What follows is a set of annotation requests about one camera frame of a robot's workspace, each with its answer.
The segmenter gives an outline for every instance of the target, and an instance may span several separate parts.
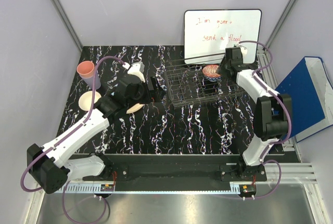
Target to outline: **pink cup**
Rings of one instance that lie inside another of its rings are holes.
[[[76,68],[76,71],[80,75],[80,77],[83,79],[83,81],[90,86],[91,89],[93,89],[93,77],[95,72],[95,65],[91,61],[83,61],[81,62],[78,67]],[[98,74],[96,74],[95,77],[95,89],[100,88],[100,80]]]

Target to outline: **handwritten text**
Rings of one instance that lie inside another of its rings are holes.
[[[205,17],[203,18],[198,18],[196,25],[199,24],[210,24],[211,20],[210,19],[206,19]],[[217,20],[216,21],[216,28],[219,28],[220,25],[227,25],[227,24],[232,24],[233,22],[231,20]]]
[[[207,35],[204,35],[203,36],[203,39],[202,41],[217,41],[218,39],[224,41],[225,40],[225,37],[221,36],[220,38],[218,38],[216,36],[216,34],[214,34],[213,36],[207,36]],[[228,37],[228,41],[229,42],[238,42],[238,41],[241,41],[241,35],[234,35],[233,33],[229,35]]]

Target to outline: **metal frame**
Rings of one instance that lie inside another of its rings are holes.
[[[280,184],[317,184],[313,168],[310,163],[282,163],[280,164],[282,176]],[[267,181],[257,181],[256,184],[276,184],[279,170],[276,164],[265,165]],[[234,181],[234,184],[246,184],[243,181]]]
[[[24,218],[23,224],[36,224],[40,210],[42,207],[45,192],[43,190],[34,192],[30,199],[30,204],[27,209],[27,214]]]
[[[280,31],[283,23],[285,22],[285,20],[287,19],[290,11],[292,10],[292,8],[294,7],[295,3],[297,2],[297,0],[289,0],[285,9],[283,10],[279,20],[277,21],[271,35],[269,36],[266,46],[269,48],[273,42],[273,40],[275,39],[277,33]]]
[[[83,49],[83,45],[82,45],[78,35],[76,34],[69,18],[67,17],[65,10],[60,3],[60,0],[51,0],[51,1],[54,5],[54,8],[57,10],[59,16],[61,17],[63,24],[66,27],[68,33],[71,35],[75,45],[77,46],[78,50],[81,52]]]
[[[315,222],[331,223],[318,184],[305,184],[304,189],[306,196],[308,197]]]

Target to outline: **wire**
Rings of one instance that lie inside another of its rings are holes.
[[[82,200],[80,200],[79,202],[77,202],[73,207],[71,207],[70,209],[67,209],[67,213],[71,212],[73,209],[77,208],[79,205],[81,205],[82,203],[84,203],[85,201],[89,200],[89,199],[92,199],[92,198],[95,198],[95,196],[93,195],[90,195]],[[53,207],[53,202],[55,201],[50,201],[50,207],[51,207],[51,210],[53,212],[54,215],[58,215],[58,216],[62,216],[64,215],[64,212],[62,211],[61,213],[57,213],[55,210],[54,210],[54,207]]]
[[[269,192],[269,193],[267,193],[267,194],[265,194],[265,195],[262,195],[262,196],[258,196],[258,197],[256,197],[256,199],[262,199],[262,198],[264,198],[264,197],[266,197],[266,196],[269,196],[269,195],[271,195],[271,194],[273,194],[275,191],[276,191],[276,189],[278,188],[278,186],[280,185],[280,181],[281,181],[281,177],[282,177],[282,170],[281,170],[281,166],[280,166],[280,164],[276,161],[276,160],[268,160],[268,161],[266,161],[266,162],[263,162],[263,157],[264,157],[264,155],[266,154],[266,152],[267,152],[267,150],[271,147],[271,145],[274,145],[274,144],[280,144],[280,143],[285,143],[288,139],[289,139],[289,137],[290,137],[290,135],[291,135],[291,118],[290,118],[290,115],[289,115],[289,112],[288,112],[288,110],[287,110],[287,108],[286,108],[286,106],[283,104],[283,102],[279,99],[279,97],[277,96],[277,95],[275,95],[266,85],[265,85],[265,83],[264,82],[262,82],[261,81],[261,79],[259,79],[257,76],[254,76],[257,72],[259,72],[259,71],[262,71],[262,70],[264,70],[264,69],[266,69],[266,68],[268,68],[271,64],[272,64],[272,62],[273,62],[273,54],[272,54],[272,52],[271,52],[271,50],[266,46],[266,45],[264,45],[264,44],[262,44],[262,43],[260,43],[260,42],[258,42],[258,41],[240,41],[239,42],[239,44],[241,44],[241,43],[255,43],[255,44],[258,44],[258,45],[261,45],[262,47],[264,47],[267,51],[268,51],[268,53],[270,54],[270,61],[269,61],[269,63],[267,64],[267,65],[265,65],[264,67],[261,67],[261,68],[258,68],[258,69],[256,69],[256,70],[254,70],[253,71],[253,73],[252,73],[252,76],[253,76],[253,78],[266,90],[266,91],[268,91],[268,93],[269,94],[271,94],[275,99],[276,99],[276,101],[280,104],[280,106],[282,107],[282,109],[283,109],[283,111],[284,111],[284,113],[285,113],[285,115],[286,115],[286,117],[287,117],[287,122],[288,122],[288,132],[287,132],[287,136],[284,138],[284,140],[282,140],[282,141],[278,141],[278,142],[272,142],[272,143],[270,143],[270,145],[269,146],[267,146],[266,148],[265,148],[265,150],[261,153],[261,155],[259,156],[259,160],[261,161],[261,164],[262,165],[265,165],[265,164],[267,164],[267,163],[275,163],[277,166],[278,166],[278,169],[279,169],[279,177],[278,177],[278,180],[277,180],[277,183],[276,183],[276,185],[275,185],[275,187]]]
[[[54,144],[54,148],[59,146],[62,142],[64,142],[67,138],[69,138],[71,135],[73,135],[73,133],[75,133],[78,129],[80,129],[90,118],[90,116],[92,115],[92,112],[93,112],[93,109],[94,109],[94,102],[95,102],[95,91],[96,91],[96,88],[95,88],[95,78],[96,78],[96,75],[97,75],[97,69],[98,67],[100,66],[100,64],[106,60],[106,59],[114,59],[118,62],[120,62],[122,65],[125,65],[125,62],[122,61],[120,58],[117,58],[117,57],[114,57],[114,56],[105,56],[103,58],[101,58],[97,64],[96,64],[96,69],[95,69],[95,73],[94,73],[94,76],[93,76],[93,88],[92,88],[92,91],[93,91],[93,96],[92,96],[92,102],[91,102],[91,105],[90,105],[90,109],[89,109],[89,112],[88,112],[88,115],[86,117],[85,120],[83,120],[83,123],[78,125],[75,129],[73,129],[71,132],[69,132],[67,135],[65,135],[63,138],[61,138],[57,143]],[[27,173],[29,172],[29,170],[32,168],[33,165],[35,165],[36,162],[38,162],[43,156],[45,156],[47,153],[49,153],[51,150],[53,150],[53,147],[50,147],[49,149],[47,149],[46,151],[44,151],[42,154],[40,154],[39,156],[37,156],[28,166],[27,168],[24,170],[22,176],[21,176],[21,180],[20,180],[20,184],[21,184],[21,188],[25,191],[25,192],[35,192],[35,191],[38,191],[38,190],[41,190],[42,187],[39,187],[39,188],[36,188],[36,189],[28,189],[25,185],[24,185],[24,179],[25,177],[27,176]]]
[[[268,68],[272,62],[273,62],[273,54],[271,52],[271,50],[264,44],[258,42],[258,41],[240,41],[239,42],[240,44],[241,43],[255,43],[255,44],[258,44],[258,45],[261,45],[262,47],[264,47],[268,53],[270,54],[270,61],[267,65],[265,65],[264,67],[261,67],[261,68],[258,68],[256,70],[253,71],[252,75],[255,75],[257,72],[259,71],[262,71],[266,68]],[[275,95],[266,85],[265,83],[263,83],[261,81],[261,79],[259,79],[257,76],[253,76],[253,78],[266,90],[268,91],[269,94],[271,94],[275,99],[276,101],[279,103],[279,105],[282,107],[286,117],[287,117],[287,122],[288,122],[288,132],[287,132],[287,136],[284,138],[284,140],[281,140],[281,141],[278,141],[278,142],[272,142],[271,145],[274,145],[274,144],[282,144],[282,143],[285,143],[289,138],[290,138],[290,135],[291,135],[291,118],[290,118],[290,115],[289,115],[289,112],[286,108],[286,106],[283,104],[283,102],[279,99],[279,97],[277,95]],[[262,158],[264,157],[265,153],[267,152],[267,150],[270,148],[270,146],[267,146],[266,149],[262,152],[262,154],[260,155],[260,159],[262,160]]]
[[[89,112],[88,112],[88,115],[87,117],[83,120],[83,123],[78,125],[75,129],[73,129],[72,131],[70,131],[67,135],[65,135],[62,139],[60,139],[57,143],[54,144],[54,148],[57,147],[58,145],[60,145],[62,142],[64,142],[67,138],[69,138],[71,135],[73,135],[73,133],[75,133],[78,129],[80,129],[90,118],[92,112],[93,112],[93,109],[94,109],[94,102],[95,102],[95,91],[96,91],[96,85],[95,85],[95,79],[96,79],[96,76],[97,76],[97,70],[98,70],[98,67],[100,66],[100,64],[106,60],[106,59],[114,59],[118,62],[120,62],[122,65],[125,65],[125,62],[122,61],[120,58],[117,58],[117,57],[114,57],[114,56],[105,56],[103,58],[101,58],[97,64],[96,64],[96,69],[95,69],[95,72],[94,72],[94,76],[93,76],[93,88],[92,88],[92,92],[93,92],[93,96],[92,96],[92,102],[91,102],[91,105],[90,105],[90,109],[89,109]],[[24,170],[22,176],[21,176],[21,180],[20,180],[20,184],[21,184],[21,188],[25,191],[25,192],[36,192],[38,190],[41,190],[42,187],[39,187],[39,188],[36,188],[36,189],[28,189],[25,185],[24,185],[24,179],[25,177],[27,176],[27,173],[29,172],[29,170],[32,168],[32,166],[38,162],[43,156],[45,156],[47,153],[49,153],[51,150],[53,150],[53,147],[50,147],[49,149],[47,149],[46,151],[44,151],[42,154],[40,154],[39,156],[37,156],[28,166],[27,168]],[[77,224],[84,224],[83,222],[77,222],[75,220],[73,220],[67,213],[66,211],[66,208],[65,208],[65,191],[67,190],[67,186],[69,184],[69,181],[67,182],[66,186],[64,187],[63,189],[63,194],[62,194],[62,209],[63,209],[63,213],[65,214],[65,216],[70,220],[72,221],[73,223],[77,223]],[[105,212],[106,212],[106,207],[107,207],[107,201],[102,198],[104,200],[104,211],[102,213],[102,215],[94,222],[89,222],[87,224],[95,224],[97,222],[99,222]]]
[[[253,176],[253,182],[251,185],[255,185],[255,175]]]
[[[66,183],[65,187],[63,188],[62,198],[61,198],[62,210],[63,210],[63,213],[65,214],[65,216],[66,216],[71,222],[76,223],[76,224],[97,224],[97,223],[103,218],[103,216],[104,216],[104,214],[105,214],[105,212],[106,212],[106,207],[107,207],[107,204],[108,204],[107,201],[106,201],[103,197],[101,197],[101,196],[99,197],[99,199],[103,199],[103,201],[104,201],[104,210],[103,210],[101,216],[100,216],[97,220],[95,220],[95,221],[93,221],[93,222],[79,222],[79,221],[76,221],[76,220],[72,219],[72,218],[68,215],[68,212],[67,212],[67,210],[66,210],[66,208],[65,208],[65,191],[67,190],[67,187],[68,187],[69,182],[70,182],[70,181],[68,181],[68,182]]]
[[[235,170],[237,170],[237,168],[234,168],[234,169],[232,169],[232,170],[229,170],[229,171],[227,171],[226,173],[231,173],[231,172],[233,172],[233,171],[235,171]]]
[[[113,188],[115,188],[115,186],[116,186],[116,180],[117,180],[117,172],[114,171],[112,173],[112,176],[113,176]]]

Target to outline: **whiteboard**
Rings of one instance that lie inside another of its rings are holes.
[[[188,10],[184,14],[185,63],[220,63],[225,52],[239,41],[258,41],[261,10]],[[253,63],[257,45],[242,43],[247,48],[244,63]]]

